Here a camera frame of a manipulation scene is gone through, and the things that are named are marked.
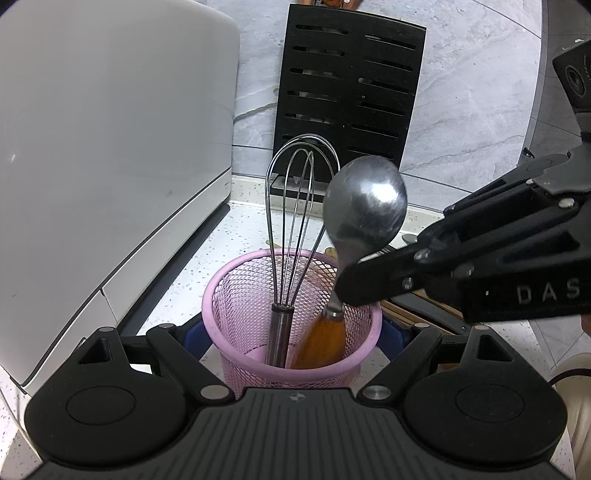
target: pink mesh basket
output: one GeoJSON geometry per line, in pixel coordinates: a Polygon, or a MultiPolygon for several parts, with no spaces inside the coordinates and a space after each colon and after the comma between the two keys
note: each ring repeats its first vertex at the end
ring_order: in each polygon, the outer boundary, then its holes
{"type": "MultiPolygon", "coordinates": [[[[203,323],[222,355],[226,384],[239,397],[246,387],[328,388],[348,386],[375,347],[382,327],[379,304],[345,306],[345,358],[328,367],[291,370],[264,363],[273,284],[271,252],[258,250],[224,265],[203,295],[203,323]]],[[[302,251],[309,257],[310,251],[302,251]]],[[[336,261],[315,253],[295,301],[287,365],[306,328],[328,301],[336,261]]]]}

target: gray marble wall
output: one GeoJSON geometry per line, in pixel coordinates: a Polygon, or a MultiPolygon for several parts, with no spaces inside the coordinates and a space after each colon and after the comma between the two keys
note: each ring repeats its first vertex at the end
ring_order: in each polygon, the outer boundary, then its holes
{"type": "MultiPolygon", "coordinates": [[[[237,97],[279,82],[290,0],[200,0],[237,20],[237,97]]],[[[538,77],[541,0],[363,0],[361,10],[427,27],[402,159],[412,203],[441,210],[513,168],[538,77]]],[[[275,108],[235,123],[235,173],[263,176],[275,108]]]]}
{"type": "Polygon", "coordinates": [[[577,42],[591,38],[591,14],[576,0],[542,2],[540,68],[524,143],[537,157],[565,153],[581,144],[579,126],[554,71],[552,59],[577,42]]]}

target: screw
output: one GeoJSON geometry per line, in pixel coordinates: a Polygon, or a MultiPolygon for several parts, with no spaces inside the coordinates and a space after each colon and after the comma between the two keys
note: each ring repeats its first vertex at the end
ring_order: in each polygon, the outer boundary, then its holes
{"type": "Polygon", "coordinates": [[[207,400],[221,400],[230,394],[230,389],[225,385],[208,385],[203,387],[199,393],[207,400]]]}
{"type": "Polygon", "coordinates": [[[452,272],[453,278],[468,278],[474,273],[474,264],[471,262],[462,263],[452,272]]]}
{"type": "Polygon", "coordinates": [[[572,199],[572,198],[561,199],[558,202],[558,206],[560,208],[572,208],[572,207],[574,207],[574,199],[572,199]]]}
{"type": "Polygon", "coordinates": [[[383,385],[370,385],[363,389],[363,396],[370,400],[386,400],[392,395],[392,390],[383,385]]]}
{"type": "Polygon", "coordinates": [[[413,279],[410,277],[406,277],[403,281],[402,281],[402,287],[404,290],[408,291],[408,290],[412,290],[414,287],[414,282],[413,279]]]}
{"type": "Polygon", "coordinates": [[[414,259],[417,262],[424,262],[429,257],[430,254],[431,254],[431,250],[429,250],[428,248],[422,248],[414,254],[414,259]]]}

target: spoon bowl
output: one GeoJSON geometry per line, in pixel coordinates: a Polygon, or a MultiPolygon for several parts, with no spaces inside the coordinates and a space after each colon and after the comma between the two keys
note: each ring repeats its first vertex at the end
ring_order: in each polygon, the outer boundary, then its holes
{"type": "Polygon", "coordinates": [[[396,165],[377,155],[347,163],[324,197],[326,233],[339,256],[339,269],[388,245],[402,227],[407,193],[396,165]]]}

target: wooden utensil handle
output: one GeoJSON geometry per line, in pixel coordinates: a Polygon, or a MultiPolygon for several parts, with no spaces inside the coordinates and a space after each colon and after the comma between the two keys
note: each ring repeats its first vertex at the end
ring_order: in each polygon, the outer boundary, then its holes
{"type": "Polygon", "coordinates": [[[357,7],[360,3],[361,0],[349,0],[348,2],[346,0],[343,0],[343,5],[341,8],[343,10],[357,10],[357,7]]]}

